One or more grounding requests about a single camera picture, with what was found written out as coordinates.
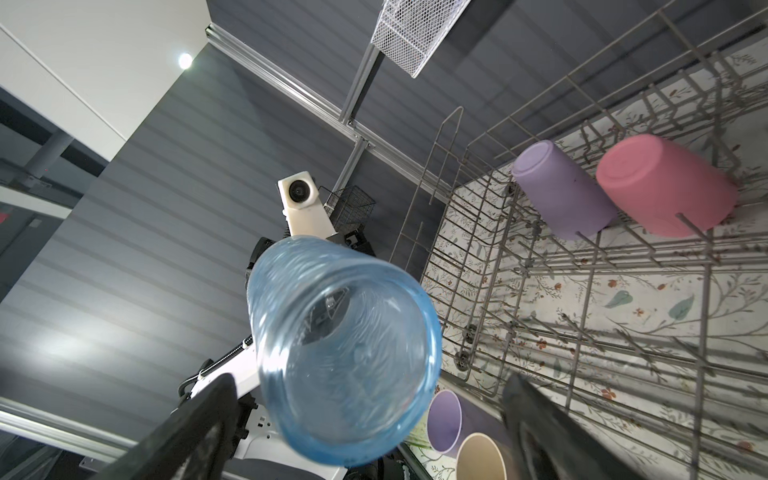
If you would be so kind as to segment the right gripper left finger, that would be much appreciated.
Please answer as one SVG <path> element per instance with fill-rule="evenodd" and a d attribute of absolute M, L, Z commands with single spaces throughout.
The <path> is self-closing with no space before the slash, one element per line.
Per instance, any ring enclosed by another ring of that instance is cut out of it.
<path fill-rule="evenodd" d="M 97 479 L 220 479 L 238 416 L 232 375 L 216 378 Z"/>

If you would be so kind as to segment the beige cup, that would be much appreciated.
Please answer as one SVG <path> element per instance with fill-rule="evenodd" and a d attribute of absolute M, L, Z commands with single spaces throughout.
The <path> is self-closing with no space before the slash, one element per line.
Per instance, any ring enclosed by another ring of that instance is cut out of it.
<path fill-rule="evenodd" d="M 457 455 L 457 480 L 516 480 L 519 475 L 511 449 L 484 433 L 473 433 Z"/>

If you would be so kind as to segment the white mesh wall basket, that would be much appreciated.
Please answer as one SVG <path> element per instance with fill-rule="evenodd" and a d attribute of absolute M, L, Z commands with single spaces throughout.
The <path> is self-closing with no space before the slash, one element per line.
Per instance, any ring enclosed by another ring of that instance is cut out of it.
<path fill-rule="evenodd" d="M 417 78 L 470 0 L 385 0 L 371 44 Z"/>

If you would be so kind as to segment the pink cup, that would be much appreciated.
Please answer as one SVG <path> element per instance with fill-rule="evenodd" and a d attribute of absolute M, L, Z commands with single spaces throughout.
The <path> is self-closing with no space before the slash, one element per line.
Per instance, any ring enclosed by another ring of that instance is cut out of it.
<path fill-rule="evenodd" d="M 720 224 L 738 202 L 738 187 L 687 148 L 640 134 L 614 145 L 596 179 L 610 199 L 650 234 L 683 238 Z"/>

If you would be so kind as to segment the floral table mat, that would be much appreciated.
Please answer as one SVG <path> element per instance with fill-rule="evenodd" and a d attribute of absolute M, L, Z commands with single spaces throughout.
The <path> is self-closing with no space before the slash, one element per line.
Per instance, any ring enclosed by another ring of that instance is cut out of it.
<path fill-rule="evenodd" d="M 722 223 L 562 240 L 502 166 L 454 190 L 422 275 L 441 388 L 495 410 L 519 374 L 649 479 L 767 475 L 767 44 L 706 59 L 557 144 L 594 173 L 626 134 L 675 140 L 738 186 Z"/>

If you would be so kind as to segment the blue transparent cup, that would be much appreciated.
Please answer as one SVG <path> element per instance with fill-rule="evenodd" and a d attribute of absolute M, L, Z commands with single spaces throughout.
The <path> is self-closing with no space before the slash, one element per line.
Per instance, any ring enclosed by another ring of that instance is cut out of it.
<path fill-rule="evenodd" d="M 266 407 L 285 441 L 352 467 L 393 450 L 426 412 L 440 375 L 431 298 L 375 259 L 285 300 L 247 299 Z"/>

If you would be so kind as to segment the purple cup in row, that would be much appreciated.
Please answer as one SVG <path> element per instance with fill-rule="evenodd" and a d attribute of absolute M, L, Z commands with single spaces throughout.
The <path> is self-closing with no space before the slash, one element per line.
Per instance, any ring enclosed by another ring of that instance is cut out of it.
<path fill-rule="evenodd" d="M 441 390 L 431 400 L 426 428 L 431 448 L 451 458 L 458 457 L 462 443 L 473 433 L 509 445 L 501 420 L 451 390 Z"/>

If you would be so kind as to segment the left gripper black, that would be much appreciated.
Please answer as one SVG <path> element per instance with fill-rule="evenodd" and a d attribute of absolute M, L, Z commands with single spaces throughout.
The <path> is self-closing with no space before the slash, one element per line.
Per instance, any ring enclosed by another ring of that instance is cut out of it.
<path fill-rule="evenodd" d="M 375 251 L 366 240 L 350 245 L 308 235 L 276 242 L 262 238 L 249 266 L 246 298 L 285 300 L 323 283 L 339 284 L 342 272 L 374 259 Z"/>

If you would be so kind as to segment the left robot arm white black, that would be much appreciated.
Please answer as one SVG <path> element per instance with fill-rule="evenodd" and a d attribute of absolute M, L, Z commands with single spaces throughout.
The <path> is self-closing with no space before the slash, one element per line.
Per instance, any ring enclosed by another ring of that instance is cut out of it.
<path fill-rule="evenodd" d="M 348 473 L 346 467 L 311 461 L 286 444 L 259 398 L 255 360 L 256 346 L 253 337 L 248 335 L 219 359 L 207 359 L 197 373 L 182 381 L 178 387 L 181 401 L 186 402 L 200 394 L 218 377 L 230 375 L 238 394 L 232 458 L 282 465 L 294 472 L 302 471 L 312 479 L 345 478 Z"/>

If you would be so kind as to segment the light purple cup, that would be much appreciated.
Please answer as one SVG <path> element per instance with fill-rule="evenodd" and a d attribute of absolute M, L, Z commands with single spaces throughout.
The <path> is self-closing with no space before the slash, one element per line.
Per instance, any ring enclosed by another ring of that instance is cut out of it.
<path fill-rule="evenodd" d="M 524 150 L 512 174 L 544 222 L 564 240 L 590 237 L 618 216 L 597 182 L 550 140 Z"/>

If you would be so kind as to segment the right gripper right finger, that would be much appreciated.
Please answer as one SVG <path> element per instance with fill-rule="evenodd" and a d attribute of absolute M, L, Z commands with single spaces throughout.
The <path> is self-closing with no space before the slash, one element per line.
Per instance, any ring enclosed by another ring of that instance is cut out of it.
<path fill-rule="evenodd" d="M 523 376 L 503 390 L 503 420 L 521 479 L 640 479 Z"/>

